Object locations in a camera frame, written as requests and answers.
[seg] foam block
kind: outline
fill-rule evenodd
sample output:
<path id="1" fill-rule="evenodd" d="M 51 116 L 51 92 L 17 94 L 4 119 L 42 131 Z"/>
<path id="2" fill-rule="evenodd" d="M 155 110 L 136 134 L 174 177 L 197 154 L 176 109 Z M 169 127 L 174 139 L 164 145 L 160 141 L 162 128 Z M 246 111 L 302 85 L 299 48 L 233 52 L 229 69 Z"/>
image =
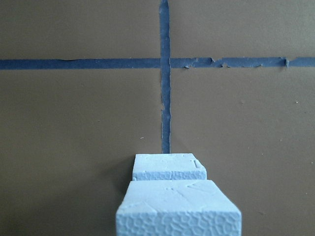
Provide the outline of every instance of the foam block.
<path id="1" fill-rule="evenodd" d="M 207 179 L 207 171 L 192 153 L 137 154 L 132 180 Z"/>
<path id="2" fill-rule="evenodd" d="M 211 180 L 131 181 L 117 236 L 240 236 L 239 209 Z"/>

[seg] foam block top surface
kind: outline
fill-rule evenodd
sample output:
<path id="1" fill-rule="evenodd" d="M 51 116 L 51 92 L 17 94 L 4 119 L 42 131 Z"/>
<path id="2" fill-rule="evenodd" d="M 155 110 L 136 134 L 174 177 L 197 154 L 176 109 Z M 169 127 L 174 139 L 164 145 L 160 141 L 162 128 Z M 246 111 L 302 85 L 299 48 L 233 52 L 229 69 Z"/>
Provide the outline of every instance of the foam block top surface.
<path id="1" fill-rule="evenodd" d="M 133 172 L 205 170 L 192 153 L 137 154 Z"/>
<path id="2" fill-rule="evenodd" d="M 132 181 L 117 214 L 205 211 L 240 214 L 211 180 Z"/>

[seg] brown surface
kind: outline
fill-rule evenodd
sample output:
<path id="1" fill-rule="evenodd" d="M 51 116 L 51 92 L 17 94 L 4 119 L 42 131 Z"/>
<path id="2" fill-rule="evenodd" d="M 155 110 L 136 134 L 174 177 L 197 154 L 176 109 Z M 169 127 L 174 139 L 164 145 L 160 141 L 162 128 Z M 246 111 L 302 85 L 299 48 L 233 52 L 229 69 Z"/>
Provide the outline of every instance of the brown surface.
<path id="1" fill-rule="evenodd" d="M 242 211 L 243 236 L 315 235 L 314 75 L 172 70 L 172 152 L 201 161 Z"/>
<path id="2" fill-rule="evenodd" d="M 134 155 L 161 152 L 160 71 L 0 77 L 0 235 L 115 235 Z"/>
<path id="3" fill-rule="evenodd" d="M 0 59 L 159 58 L 159 1 L 2 0 Z"/>
<path id="4" fill-rule="evenodd" d="M 314 57 L 313 0 L 170 0 L 172 57 Z"/>

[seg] white styrofoam block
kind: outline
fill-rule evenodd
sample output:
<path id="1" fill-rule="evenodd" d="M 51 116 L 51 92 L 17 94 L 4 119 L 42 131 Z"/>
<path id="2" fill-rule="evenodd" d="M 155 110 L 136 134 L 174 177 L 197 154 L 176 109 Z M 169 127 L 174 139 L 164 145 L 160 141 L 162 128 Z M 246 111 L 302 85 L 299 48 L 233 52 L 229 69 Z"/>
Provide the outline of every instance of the white styrofoam block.
<path id="1" fill-rule="evenodd" d="M 207 179 L 207 171 L 192 153 L 137 154 L 132 180 Z"/>
<path id="2" fill-rule="evenodd" d="M 117 236 L 240 236 L 239 209 L 211 180 L 131 181 Z"/>

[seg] blue line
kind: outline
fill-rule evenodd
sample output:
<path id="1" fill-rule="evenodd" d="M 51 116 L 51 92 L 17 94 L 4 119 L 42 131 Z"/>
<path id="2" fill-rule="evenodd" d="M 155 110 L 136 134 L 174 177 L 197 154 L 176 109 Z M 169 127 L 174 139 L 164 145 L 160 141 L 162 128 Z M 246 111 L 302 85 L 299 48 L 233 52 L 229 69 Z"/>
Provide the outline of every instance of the blue line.
<path id="1" fill-rule="evenodd" d="M 170 153 L 171 131 L 171 84 L 170 84 L 170 38 L 169 38 L 169 8 L 167 0 L 161 0 L 159 8 L 161 37 L 161 89 L 162 103 L 162 153 Z"/>
<path id="2" fill-rule="evenodd" d="M 314 67 L 315 58 L 297 58 L 289 61 L 286 58 L 172 58 L 171 68 L 201 67 Z"/>
<path id="3" fill-rule="evenodd" d="M 0 70 L 160 68 L 160 59 L 14 59 L 0 60 Z"/>

